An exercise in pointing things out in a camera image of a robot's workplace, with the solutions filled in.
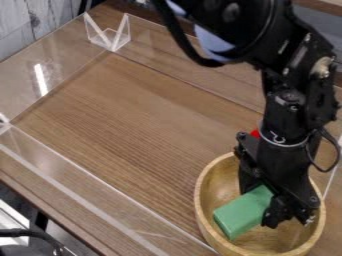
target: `green block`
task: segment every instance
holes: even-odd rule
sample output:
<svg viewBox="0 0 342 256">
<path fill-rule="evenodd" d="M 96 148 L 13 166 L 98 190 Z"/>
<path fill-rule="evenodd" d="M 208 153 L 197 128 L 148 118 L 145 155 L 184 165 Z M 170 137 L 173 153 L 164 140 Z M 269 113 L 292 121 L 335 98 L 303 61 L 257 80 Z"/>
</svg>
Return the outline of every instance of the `green block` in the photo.
<svg viewBox="0 0 342 256">
<path fill-rule="evenodd" d="M 213 220 L 229 240 L 261 223 L 272 192 L 261 185 L 213 211 Z"/>
</svg>

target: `bracket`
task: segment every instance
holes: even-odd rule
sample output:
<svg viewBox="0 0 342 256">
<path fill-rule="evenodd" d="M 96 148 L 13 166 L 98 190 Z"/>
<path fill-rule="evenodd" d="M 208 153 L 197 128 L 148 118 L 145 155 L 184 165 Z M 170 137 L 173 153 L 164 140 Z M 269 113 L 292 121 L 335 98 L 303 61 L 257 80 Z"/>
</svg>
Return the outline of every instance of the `bracket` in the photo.
<svg viewBox="0 0 342 256">
<path fill-rule="evenodd" d="M 101 30 L 88 13 L 84 13 L 84 23 L 90 43 L 98 45 L 105 50 L 116 52 L 130 41 L 126 13 L 122 15 L 117 31 L 110 28 Z"/>
</svg>

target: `wooden bowl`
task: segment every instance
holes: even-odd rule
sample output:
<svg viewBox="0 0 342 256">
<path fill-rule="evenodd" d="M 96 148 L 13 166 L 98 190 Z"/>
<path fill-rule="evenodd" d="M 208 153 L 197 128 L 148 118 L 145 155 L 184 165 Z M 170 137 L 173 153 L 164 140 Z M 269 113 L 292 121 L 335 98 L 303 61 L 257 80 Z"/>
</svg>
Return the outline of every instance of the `wooden bowl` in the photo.
<svg viewBox="0 0 342 256">
<path fill-rule="evenodd" d="M 212 212 L 219 206 L 239 196 L 239 160 L 232 153 L 216 158 L 204 168 L 194 188 L 194 213 L 200 232 L 223 256 L 299 256 L 305 255 L 321 234 L 325 222 L 325 208 L 316 213 L 315 222 L 303 227 L 296 219 L 284 221 L 273 230 L 255 227 L 235 241 L 229 241 L 220 231 Z M 313 184 L 317 196 L 321 195 Z"/>
</svg>

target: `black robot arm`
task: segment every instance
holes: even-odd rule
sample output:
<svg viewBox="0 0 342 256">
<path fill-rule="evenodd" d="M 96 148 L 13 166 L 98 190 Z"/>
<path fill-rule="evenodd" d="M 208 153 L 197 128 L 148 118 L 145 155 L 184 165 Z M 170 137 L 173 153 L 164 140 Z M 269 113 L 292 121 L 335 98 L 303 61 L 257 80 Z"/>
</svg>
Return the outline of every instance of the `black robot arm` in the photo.
<svg viewBox="0 0 342 256">
<path fill-rule="evenodd" d="M 261 71 L 265 110 L 260 138 L 245 133 L 236 137 L 240 192 L 260 184 L 272 190 L 275 196 L 264 212 L 263 225 L 275 228 L 292 217 L 308 224 L 320 203 L 308 179 L 308 167 L 313 165 L 327 172 L 339 159 L 337 143 L 324 129 L 336 119 L 339 107 L 333 96 L 331 44 L 296 18 L 289 0 L 152 2 L 180 48 L 194 62 L 217 67 L 225 64 L 221 59 L 244 61 Z M 233 47 L 221 51 L 201 45 L 213 58 L 198 56 L 169 5 L 212 37 Z M 313 163 L 321 137 L 336 149 L 336 161 L 325 170 Z"/>
</svg>

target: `bowl rim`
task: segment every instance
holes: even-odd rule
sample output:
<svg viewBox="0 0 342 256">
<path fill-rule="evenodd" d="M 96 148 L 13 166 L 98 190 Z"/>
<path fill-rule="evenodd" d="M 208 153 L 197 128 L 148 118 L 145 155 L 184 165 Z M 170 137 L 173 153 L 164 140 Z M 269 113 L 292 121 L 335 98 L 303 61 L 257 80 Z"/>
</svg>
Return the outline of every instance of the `bowl rim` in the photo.
<svg viewBox="0 0 342 256">
<path fill-rule="evenodd" d="M 232 152 L 219 156 L 217 158 L 215 158 L 209 164 L 204 167 L 197 180 L 196 180 L 196 185 L 194 185 L 194 193 L 193 193 L 193 204 L 194 204 L 194 215 L 196 215 L 196 221 L 197 221 L 197 225 L 201 225 L 201 227 L 205 229 L 205 232 L 208 233 L 208 235 L 217 241 L 217 243 L 220 245 L 223 245 L 224 248 L 227 248 L 228 250 L 233 251 L 235 253 L 239 253 L 240 255 L 248 255 L 248 256 L 260 256 L 260 255 L 265 255 L 264 253 L 253 253 L 252 251 L 233 245 L 232 243 L 229 243 L 229 241 L 227 239 L 223 239 L 220 234 L 215 231 L 215 229 L 212 228 L 212 226 L 209 225 L 206 218 L 204 216 L 202 210 L 201 210 L 201 205 L 200 205 L 200 188 L 201 188 L 201 183 L 204 180 L 204 177 L 206 176 L 208 172 L 210 171 L 212 167 L 221 162 L 223 160 L 228 159 L 228 158 L 235 158 L 236 156 L 233 155 Z M 316 227 L 315 230 L 308 238 L 308 240 L 295 249 L 287 251 L 287 252 L 281 252 L 281 253 L 272 253 L 272 256 L 299 256 L 303 255 L 304 252 L 308 252 L 309 249 L 312 248 L 312 246 L 315 245 L 321 232 L 323 232 L 323 228 L 324 228 L 324 223 L 325 223 L 325 206 L 324 206 L 324 201 L 321 199 L 321 194 L 320 191 L 315 185 L 315 183 L 312 182 L 312 186 L 313 189 L 316 191 L 317 197 L 320 199 L 320 207 L 319 207 L 319 218 L 317 218 L 317 223 L 316 223 Z"/>
</svg>

